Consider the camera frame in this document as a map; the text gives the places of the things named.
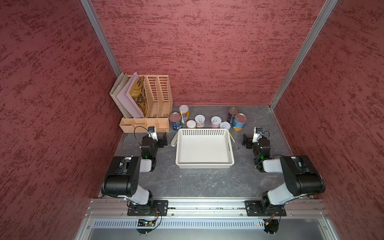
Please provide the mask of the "dark blue silver-top can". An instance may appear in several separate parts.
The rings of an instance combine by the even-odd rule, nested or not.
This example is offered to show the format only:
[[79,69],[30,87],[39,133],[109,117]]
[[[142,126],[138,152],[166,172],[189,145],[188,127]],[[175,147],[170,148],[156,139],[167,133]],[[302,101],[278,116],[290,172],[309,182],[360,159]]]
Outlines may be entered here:
[[178,131],[182,127],[182,116],[180,113],[171,113],[169,116],[170,127]]

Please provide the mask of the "light blue corn can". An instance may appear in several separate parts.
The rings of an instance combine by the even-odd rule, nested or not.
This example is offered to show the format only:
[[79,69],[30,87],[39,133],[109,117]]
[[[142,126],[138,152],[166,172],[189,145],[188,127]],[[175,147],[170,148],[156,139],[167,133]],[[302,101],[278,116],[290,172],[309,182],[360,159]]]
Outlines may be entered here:
[[246,115],[242,113],[236,114],[234,118],[234,123],[233,123],[233,130],[236,132],[241,132],[244,129],[246,122],[247,122]]

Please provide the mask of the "dark navy red can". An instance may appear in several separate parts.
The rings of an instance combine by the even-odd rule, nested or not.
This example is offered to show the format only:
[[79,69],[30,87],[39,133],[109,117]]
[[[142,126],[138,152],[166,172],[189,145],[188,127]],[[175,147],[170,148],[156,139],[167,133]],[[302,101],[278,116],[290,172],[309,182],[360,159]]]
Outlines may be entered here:
[[230,125],[233,125],[234,123],[234,120],[235,120],[235,116],[239,113],[239,110],[236,108],[236,107],[231,107],[229,108],[228,110],[228,114],[227,114],[227,122],[230,124]]

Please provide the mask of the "yellow can with white lid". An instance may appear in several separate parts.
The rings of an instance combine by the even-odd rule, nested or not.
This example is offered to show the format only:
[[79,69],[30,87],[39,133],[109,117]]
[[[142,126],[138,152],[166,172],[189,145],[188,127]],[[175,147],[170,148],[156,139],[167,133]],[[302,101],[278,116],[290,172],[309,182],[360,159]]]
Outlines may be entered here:
[[187,105],[181,105],[179,107],[179,112],[182,116],[183,122],[187,123],[187,121],[190,119],[189,107]]

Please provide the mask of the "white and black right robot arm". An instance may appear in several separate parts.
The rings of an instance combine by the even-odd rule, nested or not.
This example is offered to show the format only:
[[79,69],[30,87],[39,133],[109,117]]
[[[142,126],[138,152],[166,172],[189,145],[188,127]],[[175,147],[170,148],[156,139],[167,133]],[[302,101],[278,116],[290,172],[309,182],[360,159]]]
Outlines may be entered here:
[[256,169],[261,173],[278,173],[284,183],[264,192],[258,206],[262,211],[276,209],[300,197],[324,193],[326,184],[308,156],[278,155],[271,158],[270,140],[259,134],[257,138],[243,135],[243,146],[255,155]]

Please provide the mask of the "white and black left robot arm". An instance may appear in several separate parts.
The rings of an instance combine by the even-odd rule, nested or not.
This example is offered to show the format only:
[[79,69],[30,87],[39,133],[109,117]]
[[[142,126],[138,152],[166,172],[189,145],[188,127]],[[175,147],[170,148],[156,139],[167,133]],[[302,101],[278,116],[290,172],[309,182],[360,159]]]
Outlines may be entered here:
[[155,138],[154,135],[148,133],[143,137],[140,156],[117,156],[112,159],[101,186],[101,193],[104,196],[124,198],[144,209],[154,207],[152,193],[139,185],[140,173],[155,170],[157,151],[168,144],[166,133],[161,138]]

